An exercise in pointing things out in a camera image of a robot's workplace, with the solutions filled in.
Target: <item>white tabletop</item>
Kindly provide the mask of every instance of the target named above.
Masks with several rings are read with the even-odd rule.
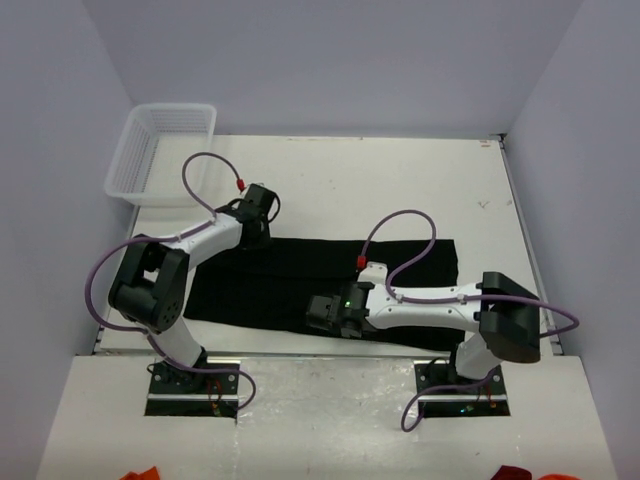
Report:
[[[258,395],[237,425],[145,417],[152,361],[74,359],[38,479],[115,480],[155,465],[162,480],[484,480],[502,464],[533,478],[616,478],[576,357],[505,364],[510,417],[429,419],[411,434],[399,429],[415,393],[410,360],[244,360]]]
[[[262,182],[279,194],[282,211],[271,225],[273,236],[364,239],[388,213],[417,208],[434,218],[439,238],[454,239],[459,284],[480,281],[484,271],[500,271],[536,292],[496,141],[217,136],[212,151],[231,160],[247,183]],[[227,167],[211,161],[203,197],[220,205],[237,191]],[[152,170],[149,182],[162,183],[169,174],[167,169]],[[200,207],[142,208],[133,233],[167,235],[206,218],[207,212]],[[383,227],[376,240],[429,236],[429,226],[422,219],[401,217]],[[110,312],[109,320],[128,324],[116,311]],[[187,320],[187,325],[209,352],[376,357],[428,353],[194,320]],[[114,331],[104,333],[100,348],[118,353],[149,351],[142,336]],[[541,350],[543,355],[550,354],[547,340]]]

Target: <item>black fabric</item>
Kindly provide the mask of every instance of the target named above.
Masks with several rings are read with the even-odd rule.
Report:
[[[267,249],[223,252],[198,267],[185,317],[327,336],[306,325],[307,305],[311,296],[339,293],[346,282],[357,279],[355,264],[363,243],[275,238]],[[391,271],[424,247],[425,241],[372,242],[367,258],[386,263]],[[438,240],[426,258],[396,277],[394,285],[446,287],[455,285],[457,277],[453,240]],[[463,339],[460,331],[418,327],[381,330],[367,338],[441,351]]]

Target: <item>plastic bin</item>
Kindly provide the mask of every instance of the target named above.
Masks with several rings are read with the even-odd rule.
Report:
[[[182,185],[182,164],[192,154],[209,151],[216,109],[195,103],[150,103],[129,114],[104,190],[143,207],[195,204]],[[200,192],[209,162],[189,165],[189,185]]]

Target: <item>white basket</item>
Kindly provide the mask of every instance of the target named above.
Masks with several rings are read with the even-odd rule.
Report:
[[[188,207],[182,165],[192,154],[209,151],[216,109],[196,103],[149,103],[129,114],[113,156],[104,190],[144,207]],[[187,180],[202,189],[208,159],[189,164]]]

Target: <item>black towel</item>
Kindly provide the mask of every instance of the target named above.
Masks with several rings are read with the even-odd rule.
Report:
[[[311,296],[339,293],[345,283],[357,279],[356,258],[363,243],[274,238],[267,249],[220,253],[198,267],[184,315],[239,327],[328,336],[306,325],[307,305]],[[425,245],[418,240],[372,242],[367,259],[386,263],[391,272]],[[396,277],[394,285],[446,287],[455,285],[457,277],[453,240],[438,240],[426,258]],[[461,331],[418,327],[380,330],[367,338],[439,351],[449,351],[463,339]]]

